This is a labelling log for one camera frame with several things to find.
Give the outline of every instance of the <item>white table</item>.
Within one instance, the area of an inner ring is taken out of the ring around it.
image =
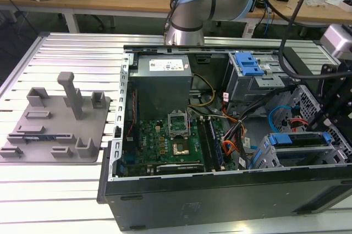
[[[277,40],[263,40],[278,46]],[[247,45],[253,40],[207,38],[207,44]],[[31,87],[63,95],[56,83],[62,70],[75,73],[82,95],[104,90],[115,99],[124,44],[159,44],[160,36],[51,34],[38,38],[0,88],[0,145],[26,108]],[[311,41],[290,41],[309,67],[329,59]],[[114,101],[107,118],[102,147],[111,138]],[[0,233],[120,233],[108,205],[95,201],[102,152],[85,165],[0,165]],[[138,233],[352,233],[352,198],[318,215],[280,217],[175,228]]]

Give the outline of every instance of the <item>open computer tower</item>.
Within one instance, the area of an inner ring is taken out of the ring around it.
[[[317,90],[274,48],[125,46],[119,84],[98,201],[121,230],[319,213],[352,193],[350,139],[310,124]]]

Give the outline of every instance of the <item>red wire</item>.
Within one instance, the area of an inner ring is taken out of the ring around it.
[[[309,125],[309,123],[307,121],[305,121],[304,119],[300,119],[300,118],[291,119],[291,123],[293,123],[293,122],[301,122],[303,124]]]
[[[129,129],[128,132],[127,132],[126,138],[127,138],[127,137],[129,136],[129,134],[131,133],[132,127],[133,127],[133,124],[134,124],[134,121],[135,121],[135,119],[136,119],[135,99],[136,99],[136,95],[135,95],[135,92],[133,92],[133,122],[132,122],[132,125],[131,125],[130,129]]]

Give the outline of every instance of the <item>motherboard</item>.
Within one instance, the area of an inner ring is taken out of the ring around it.
[[[137,147],[135,151],[124,154],[125,176],[171,174],[173,170],[179,173],[180,169],[184,173],[224,169],[221,152],[224,129],[221,120],[195,118],[185,121],[182,114],[175,115],[166,119],[139,121]],[[212,125],[213,130],[204,134],[202,125],[207,123]],[[209,155],[214,156],[210,159],[215,159],[218,165],[210,163]]]

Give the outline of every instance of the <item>chip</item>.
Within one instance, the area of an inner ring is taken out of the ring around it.
[[[173,155],[189,155],[189,142],[187,139],[175,139],[172,141]]]

